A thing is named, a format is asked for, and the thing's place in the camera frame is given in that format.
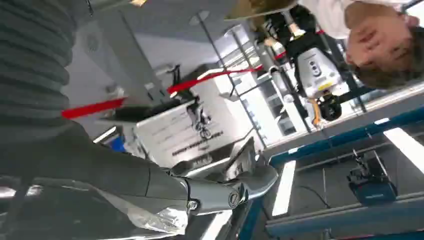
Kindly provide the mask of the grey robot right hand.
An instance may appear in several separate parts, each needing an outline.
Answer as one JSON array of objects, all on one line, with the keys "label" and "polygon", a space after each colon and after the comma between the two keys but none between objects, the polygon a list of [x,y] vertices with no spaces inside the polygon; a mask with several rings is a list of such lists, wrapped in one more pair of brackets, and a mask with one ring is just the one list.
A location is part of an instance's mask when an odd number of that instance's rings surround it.
[{"label": "grey robot right hand", "polygon": [[3,240],[163,239],[192,216],[232,211],[278,178],[269,165],[228,181],[171,175],[157,164],[93,143],[71,121],[0,124]]}]

